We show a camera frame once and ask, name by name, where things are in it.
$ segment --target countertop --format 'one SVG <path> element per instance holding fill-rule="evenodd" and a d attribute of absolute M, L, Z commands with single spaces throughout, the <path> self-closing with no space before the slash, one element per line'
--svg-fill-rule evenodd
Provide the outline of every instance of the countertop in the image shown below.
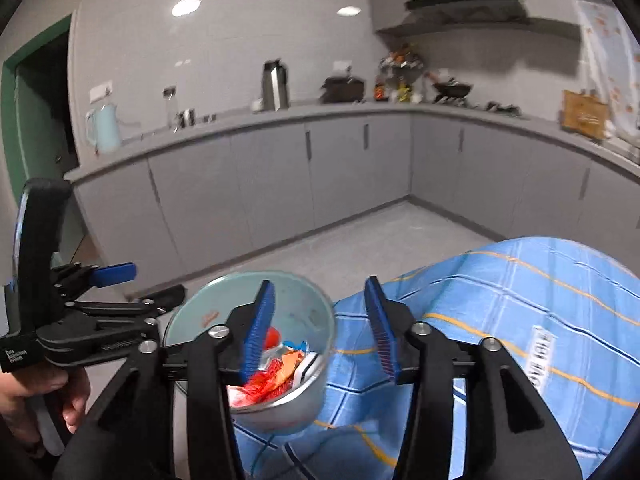
<path fill-rule="evenodd" d="M 241 130 L 270 126 L 272 124 L 289 121 L 314 120 L 324 117 L 372 114 L 372 113 L 424 113 L 438 116 L 457 118 L 493 126 L 504 126 L 513 130 L 520 130 L 523 134 L 545 137 L 558 144 L 564 144 L 582 152 L 590 153 L 618 166 L 640 179 L 640 166 L 631 160 L 618 155 L 588 138 L 564 132 L 557 123 L 539 118 L 512 118 L 492 114 L 483 110 L 457 108 L 434 104 L 389 104 L 389 103 L 359 103 L 335 105 L 301 105 L 289 110 L 278 112 L 261 112 L 257 114 L 241 114 L 221 118 L 213 123 L 198 124 L 191 128 L 178 130 L 175 134 L 165 132 L 147 136 L 142 140 L 130 142 L 119 150 L 107 155 L 101 155 L 95 162 L 83 164 L 79 168 L 68 172 L 65 178 L 75 184 L 91 177 L 107 173 L 121 165 L 133 162 L 154 152 L 171 150 L 188 142 L 196 142 L 206 137 L 232 134 Z"/>

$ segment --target human hand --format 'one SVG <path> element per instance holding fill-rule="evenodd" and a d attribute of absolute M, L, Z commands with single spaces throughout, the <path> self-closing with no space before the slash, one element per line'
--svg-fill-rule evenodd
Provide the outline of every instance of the human hand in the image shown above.
<path fill-rule="evenodd" d="M 69 431 L 75 433 L 84 418 L 91 391 L 84 368 L 68 373 L 49 363 L 38 363 L 11 374 L 0 372 L 0 415 L 24 445 L 34 446 L 40 441 L 35 417 L 27 409 L 25 399 L 57 390 L 62 400 L 62 417 Z"/>

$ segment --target doorway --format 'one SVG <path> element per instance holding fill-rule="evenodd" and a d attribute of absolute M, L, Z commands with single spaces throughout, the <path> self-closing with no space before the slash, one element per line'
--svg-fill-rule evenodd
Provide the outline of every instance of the doorway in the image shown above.
<path fill-rule="evenodd" d="M 17 201 L 28 178 L 64 178 L 78 167 L 66 70 L 70 22 L 69 16 L 49 27 L 2 67 L 2 138 Z M 53 264 L 69 263 L 85 234 L 72 198 Z"/>

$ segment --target kitchen cabinet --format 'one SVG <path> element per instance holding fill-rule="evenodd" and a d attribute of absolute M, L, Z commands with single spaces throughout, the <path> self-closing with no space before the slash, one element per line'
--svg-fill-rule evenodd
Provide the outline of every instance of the kitchen cabinet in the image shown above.
<path fill-rule="evenodd" d="M 512 130 L 465 124 L 453 212 L 508 236 L 533 142 Z"/>
<path fill-rule="evenodd" d="M 253 248 L 313 230 L 304 124 L 253 130 L 230 140 Z"/>
<path fill-rule="evenodd" d="M 228 136 L 152 156 L 149 165 L 187 273 L 251 252 Z"/>
<path fill-rule="evenodd" d="M 640 185 L 617 171 L 591 165 L 577 240 L 640 274 Z"/>
<path fill-rule="evenodd" d="M 411 116 L 372 115 L 366 119 L 364 134 L 370 183 L 371 207 L 409 195 L 411 172 Z"/>
<path fill-rule="evenodd" d="M 375 203 L 365 124 L 361 116 L 306 124 L 316 228 L 362 213 Z"/>
<path fill-rule="evenodd" d="M 121 286 L 124 291 L 142 291 L 184 274 L 146 159 L 82 182 L 75 194 L 103 263 L 136 264 L 138 276 Z"/>
<path fill-rule="evenodd" d="M 464 123 L 427 115 L 416 115 L 412 121 L 411 194 L 452 210 Z"/>
<path fill-rule="evenodd" d="M 590 163 L 586 155 L 544 140 L 533 140 L 529 169 L 509 237 L 575 239 Z"/>

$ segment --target stainless steel thermos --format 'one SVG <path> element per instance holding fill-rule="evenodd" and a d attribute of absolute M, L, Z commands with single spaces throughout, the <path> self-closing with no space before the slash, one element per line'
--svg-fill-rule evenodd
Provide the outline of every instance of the stainless steel thermos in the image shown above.
<path fill-rule="evenodd" d="M 287 68 L 279 59 L 267 61 L 262 72 L 262 109 L 285 110 L 289 108 Z"/>

